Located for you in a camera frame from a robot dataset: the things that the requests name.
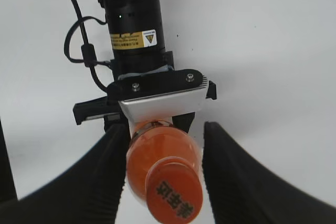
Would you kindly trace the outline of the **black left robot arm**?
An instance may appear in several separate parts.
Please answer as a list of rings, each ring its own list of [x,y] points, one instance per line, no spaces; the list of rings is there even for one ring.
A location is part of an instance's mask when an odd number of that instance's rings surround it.
[[[171,118],[188,132],[196,111],[206,99],[216,99],[216,85],[194,69],[176,70],[173,54],[165,49],[160,0],[98,0],[105,11],[113,59],[113,82],[103,98],[77,103],[77,124],[103,118],[112,124]]]

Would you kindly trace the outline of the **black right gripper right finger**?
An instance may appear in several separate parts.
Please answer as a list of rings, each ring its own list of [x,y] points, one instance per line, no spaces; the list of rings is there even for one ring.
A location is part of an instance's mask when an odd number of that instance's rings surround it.
[[[263,166],[217,122],[204,124],[202,168],[215,223],[335,223],[335,207]]]

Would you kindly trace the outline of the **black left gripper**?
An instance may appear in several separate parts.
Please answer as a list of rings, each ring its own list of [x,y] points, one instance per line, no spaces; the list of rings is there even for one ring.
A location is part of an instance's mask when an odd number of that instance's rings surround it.
[[[126,117],[123,115],[118,102],[109,102],[108,97],[76,103],[72,111],[77,125],[81,125],[84,121],[99,118],[103,118],[104,120],[105,132],[115,124],[126,125]],[[194,119],[195,112],[191,112],[173,116],[172,122],[176,128],[188,133]]]

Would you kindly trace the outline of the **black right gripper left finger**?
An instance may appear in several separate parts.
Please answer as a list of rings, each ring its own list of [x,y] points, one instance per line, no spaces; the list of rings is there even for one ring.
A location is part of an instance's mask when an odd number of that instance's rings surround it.
[[[2,204],[1,223],[115,223],[127,150],[127,127],[111,126],[65,172],[28,196]]]

